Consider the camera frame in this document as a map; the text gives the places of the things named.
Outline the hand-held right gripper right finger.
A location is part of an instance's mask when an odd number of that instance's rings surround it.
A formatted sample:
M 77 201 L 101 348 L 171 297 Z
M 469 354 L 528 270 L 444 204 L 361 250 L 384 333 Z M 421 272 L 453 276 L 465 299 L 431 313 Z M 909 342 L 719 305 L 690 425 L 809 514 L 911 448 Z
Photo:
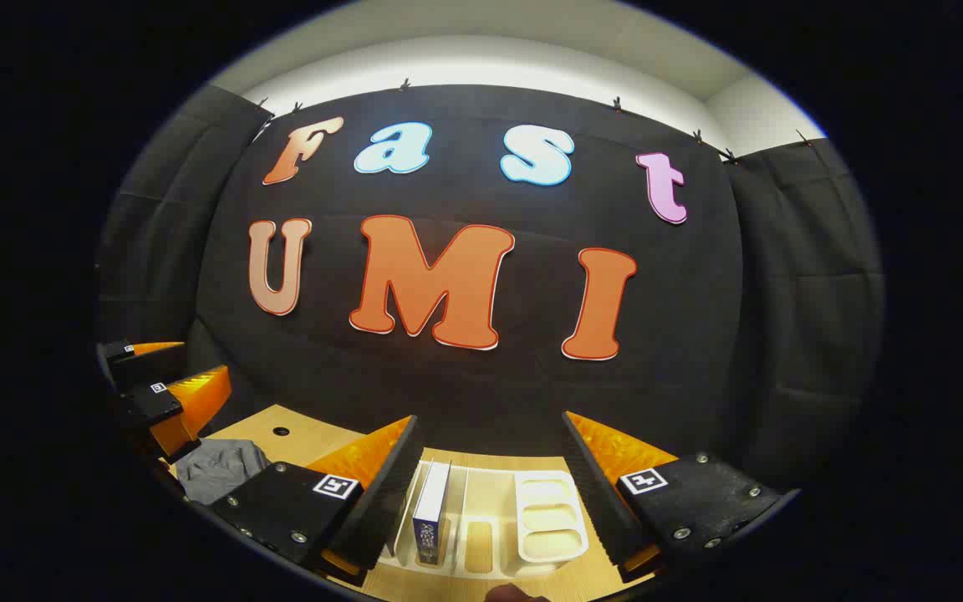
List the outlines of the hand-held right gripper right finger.
M 679 578 L 761 530 L 799 496 L 708 451 L 677 457 L 566 411 L 564 461 L 624 583 Z

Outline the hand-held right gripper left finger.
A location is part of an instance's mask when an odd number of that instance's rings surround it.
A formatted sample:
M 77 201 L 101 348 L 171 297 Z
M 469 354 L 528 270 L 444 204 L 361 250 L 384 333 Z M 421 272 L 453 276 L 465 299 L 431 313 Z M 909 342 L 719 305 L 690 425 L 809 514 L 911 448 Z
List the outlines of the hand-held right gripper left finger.
M 360 586 L 394 547 L 421 453 L 406 416 L 307 466 L 272 462 L 210 510 L 287 563 Z

